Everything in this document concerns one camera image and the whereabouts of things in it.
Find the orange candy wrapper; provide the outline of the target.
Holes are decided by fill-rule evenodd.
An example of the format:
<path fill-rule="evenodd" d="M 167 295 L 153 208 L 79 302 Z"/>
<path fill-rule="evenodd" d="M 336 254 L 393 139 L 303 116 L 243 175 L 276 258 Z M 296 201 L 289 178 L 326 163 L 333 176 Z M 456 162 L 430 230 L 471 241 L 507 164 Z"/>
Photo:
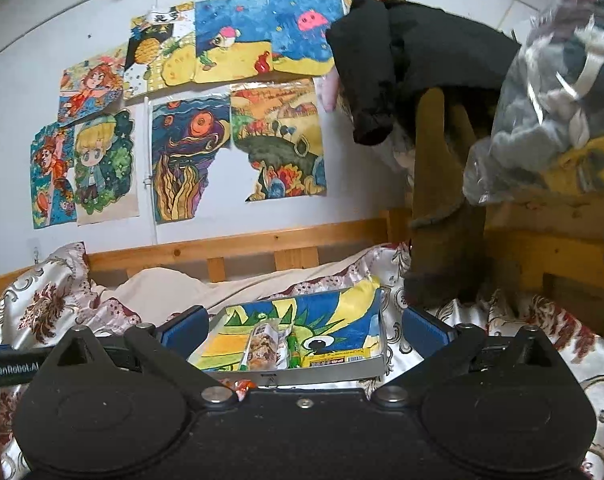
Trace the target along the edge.
<path fill-rule="evenodd" d="M 236 396 L 240 402 L 245 399 L 247 393 L 249 393 L 251 390 L 257 389 L 257 385 L 255 384 L 255 382 L 252 382 L 250 379 L 247 378 L 224 378 L 221 383 L 225 387 L 231 389 L 234 393 L 236 393 Z"/>

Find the nut bar snack packet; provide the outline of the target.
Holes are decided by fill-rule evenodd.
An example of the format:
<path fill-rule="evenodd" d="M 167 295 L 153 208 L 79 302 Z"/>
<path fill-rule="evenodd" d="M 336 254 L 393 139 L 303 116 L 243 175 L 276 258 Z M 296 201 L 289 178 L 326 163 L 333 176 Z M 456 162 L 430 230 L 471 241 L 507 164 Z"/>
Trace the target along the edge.
<path fill-rule="evenodd" d="M 287 338 L 291 328 L 280 325 L 277 318 L 257 323 L 251 330 L 240 361 L 240 370 L 268 372 L 288 367 Z"/>

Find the white pillow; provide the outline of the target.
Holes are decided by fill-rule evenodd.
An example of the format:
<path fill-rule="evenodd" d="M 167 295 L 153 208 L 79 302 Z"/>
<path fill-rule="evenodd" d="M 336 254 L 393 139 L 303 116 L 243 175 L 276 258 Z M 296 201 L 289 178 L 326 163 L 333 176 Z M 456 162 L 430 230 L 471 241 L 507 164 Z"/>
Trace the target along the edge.
<path fill-rule="evenodd" d="M 214 315 L 237 304 L 349 288 L 378 276 L 379 266 L 387 262 L 389 255 L 387 246 L 378 245 L 315 268 L 276 271 L 219 283 L 205 283 L 183 272 L 152 268 L 139 272 L 116 289 L 103 289 L 100 298 L 115 299 L 138 314 L 143 322 L 160 325 L 193 306 L 202 306 Z"/>

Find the floral satin bedspread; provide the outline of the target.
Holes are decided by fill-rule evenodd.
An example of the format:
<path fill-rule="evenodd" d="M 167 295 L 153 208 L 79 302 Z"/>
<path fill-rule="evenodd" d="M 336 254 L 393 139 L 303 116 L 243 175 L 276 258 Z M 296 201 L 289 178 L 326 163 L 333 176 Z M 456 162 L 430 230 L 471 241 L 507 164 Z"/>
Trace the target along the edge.
<path fill-rule="evenodd" d="M 382 318 L 387 331 L 385 373 L 362 380 L 371 391 L 390 382 L 421 359 L 401 334 L 401 314 L 406 307 L 401 273 L 409 263 L 406 246 L 390 249 L 376 278 L 382 289 Z M 83 244 L 68 244 L 17 278 L 0 297 L 0 344 L 29 349 L 56 344 L 76 324 L 85 324 L 100 335 L 123 333 L 143 322 L 140 316 L 115 299 L 102 300 L 105 288 L 89 278 Z M 584 388 L 598 417 L 597 430 L 582 469 L 588 478 L 604 479 L 604 338 L 552 300 L 526 295 L 508 301 L 496 290 L 473 304 L 451 300 L 433 314 L 448 325 L 473 323 L 490 335 L 512 335 L 523 325 L 540 326 Z"/>

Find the colourful painted tray box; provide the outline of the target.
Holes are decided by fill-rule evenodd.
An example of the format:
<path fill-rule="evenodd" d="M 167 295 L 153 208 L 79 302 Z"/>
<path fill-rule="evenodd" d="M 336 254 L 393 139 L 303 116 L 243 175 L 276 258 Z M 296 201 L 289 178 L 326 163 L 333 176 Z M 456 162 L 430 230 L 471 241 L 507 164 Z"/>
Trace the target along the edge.
<path fill-rule="evenodd" d="M 247 378 L 259 387 L 351 382 L 383 374 L 387 337 L 378 283 L 363 280 L 333 292 L 238 304 L 221 310 L 189 363 L 212 377 Z M 240 370 L 253 327 L 277 318 L 291 328 L 284 370 Z"/>

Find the red haired girl drawing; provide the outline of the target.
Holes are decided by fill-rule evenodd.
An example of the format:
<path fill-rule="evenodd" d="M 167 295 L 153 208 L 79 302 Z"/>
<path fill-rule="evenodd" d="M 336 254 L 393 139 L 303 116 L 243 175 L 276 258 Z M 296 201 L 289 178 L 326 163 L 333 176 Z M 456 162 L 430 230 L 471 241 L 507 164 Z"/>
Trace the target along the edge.
<path fill-rule="evenodd" d="M 56 122 L 44 126 L 30 144 L 30 203 L 36 230 L 76 221 L 73 186 L 73 131 Z"/>

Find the swirly sun drawing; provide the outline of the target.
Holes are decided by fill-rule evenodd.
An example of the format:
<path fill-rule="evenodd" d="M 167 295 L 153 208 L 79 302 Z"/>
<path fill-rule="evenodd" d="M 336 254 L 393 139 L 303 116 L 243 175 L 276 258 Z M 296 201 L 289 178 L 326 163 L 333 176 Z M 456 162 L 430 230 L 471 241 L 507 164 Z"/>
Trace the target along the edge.
<path fill-rule="evenodd" d="M 212 94 L 155 105 L 151 120 L 154 217 L 190 220 L 217 153 L 230 146 L 230 96 Z"/>

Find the landscape hill drawing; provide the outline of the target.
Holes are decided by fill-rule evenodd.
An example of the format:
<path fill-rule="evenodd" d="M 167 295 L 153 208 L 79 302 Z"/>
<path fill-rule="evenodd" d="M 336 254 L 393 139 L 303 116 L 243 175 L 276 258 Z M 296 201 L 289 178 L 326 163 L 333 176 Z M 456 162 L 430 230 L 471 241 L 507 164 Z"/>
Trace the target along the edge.
<path fill-rule="evenodd" d="M 230 90 L 231 134 L 257 172 L 250 202 L 327 192 L 314 81 L 237 84 Z"/>

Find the orange haired girl drawing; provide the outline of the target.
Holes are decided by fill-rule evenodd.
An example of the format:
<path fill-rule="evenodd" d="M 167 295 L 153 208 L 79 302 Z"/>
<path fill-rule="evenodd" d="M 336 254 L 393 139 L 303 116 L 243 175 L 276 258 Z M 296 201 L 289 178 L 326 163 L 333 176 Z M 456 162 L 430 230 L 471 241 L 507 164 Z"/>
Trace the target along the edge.
<path fill-rule="evenodd" d="M 127 44 L 86 58 L 63 72 L 58 122 L 66 126 L 101 113 L 123 94 Z"/>

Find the pineapple drawing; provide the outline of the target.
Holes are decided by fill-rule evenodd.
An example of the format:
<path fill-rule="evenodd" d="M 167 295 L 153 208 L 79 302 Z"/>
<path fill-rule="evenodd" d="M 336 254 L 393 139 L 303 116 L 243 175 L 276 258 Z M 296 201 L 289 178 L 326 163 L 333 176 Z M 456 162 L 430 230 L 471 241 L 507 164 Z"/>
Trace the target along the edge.
<path fill-rule="evenodd" d="M 124 99 L 195 80 L 195 3 L 150 11 L 130 21 Z"/>

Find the clear bag of clothes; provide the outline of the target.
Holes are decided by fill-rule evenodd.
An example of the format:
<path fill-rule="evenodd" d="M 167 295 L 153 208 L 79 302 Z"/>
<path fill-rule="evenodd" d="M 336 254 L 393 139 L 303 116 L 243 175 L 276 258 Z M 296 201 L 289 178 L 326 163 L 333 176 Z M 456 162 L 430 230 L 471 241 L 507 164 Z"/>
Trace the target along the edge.
<path fill-rule="evenodd" d="M 462 191 L 476 205 L 604 196 L 604 0 L 555 0 L 535 20 Z"/>

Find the black jacket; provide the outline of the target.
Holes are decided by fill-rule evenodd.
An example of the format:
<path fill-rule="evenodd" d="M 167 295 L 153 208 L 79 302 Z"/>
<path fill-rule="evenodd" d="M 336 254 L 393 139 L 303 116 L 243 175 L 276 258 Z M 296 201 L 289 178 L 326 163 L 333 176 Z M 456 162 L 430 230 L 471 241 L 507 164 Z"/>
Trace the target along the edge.
<path fill-rule="evenodd" d="M 353 116 L 353 139 L 381 144 L 394 126 L 416 136 L 418 102 L 432 88 L 488 132 L 518 44 L 482 23 L 409 1 L 354 0 L 327 31 Z"/>

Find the beach bird drawing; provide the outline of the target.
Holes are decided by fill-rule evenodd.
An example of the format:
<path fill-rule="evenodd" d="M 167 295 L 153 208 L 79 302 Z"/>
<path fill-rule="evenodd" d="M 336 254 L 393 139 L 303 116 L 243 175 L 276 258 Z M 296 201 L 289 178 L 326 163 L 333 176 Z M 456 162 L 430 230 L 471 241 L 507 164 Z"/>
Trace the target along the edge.
<path fill-rule="evenodd" d="M 268 0 L 195 3 L 195 82 L 216 84 L 273 70 Z"/>

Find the pink jellyfish drawing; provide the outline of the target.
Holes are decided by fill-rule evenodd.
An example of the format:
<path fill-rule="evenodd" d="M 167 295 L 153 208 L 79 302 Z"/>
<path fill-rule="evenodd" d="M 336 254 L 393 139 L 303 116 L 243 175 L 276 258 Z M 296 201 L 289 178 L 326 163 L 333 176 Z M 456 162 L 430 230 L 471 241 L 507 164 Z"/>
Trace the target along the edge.
<path fill-rule="evenodd" d="M 274 70 L 319 77 L 333 67 L 330 25 L 343 16 L 341 0 L 268 0 Z"/>

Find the wooden bed frame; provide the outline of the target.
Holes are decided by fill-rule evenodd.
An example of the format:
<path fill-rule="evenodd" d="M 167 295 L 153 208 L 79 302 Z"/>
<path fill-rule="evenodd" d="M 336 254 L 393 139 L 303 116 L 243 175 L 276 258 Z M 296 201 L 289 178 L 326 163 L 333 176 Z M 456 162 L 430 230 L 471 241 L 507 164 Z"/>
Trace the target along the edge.
<path fill-rule="evenodd" d="M 195 229 L 154 244 L 140 218 L 36 232 L 23 222 L 0 221 L 0 292 L 50 252 L 84 243 L 93 279 L 119 284 L 142 270 L 168 268 L 213 283 L 272 270 L 315 268 L 349 252 L 411 240 L 409 213 L 393 208 L 377 217 L 317 226 L 202 238 Z M 488 207 L 486 252 L 498 285 L 541 292 L 604 335 L 604 200 L 570 205 L 501 204 Z"/>

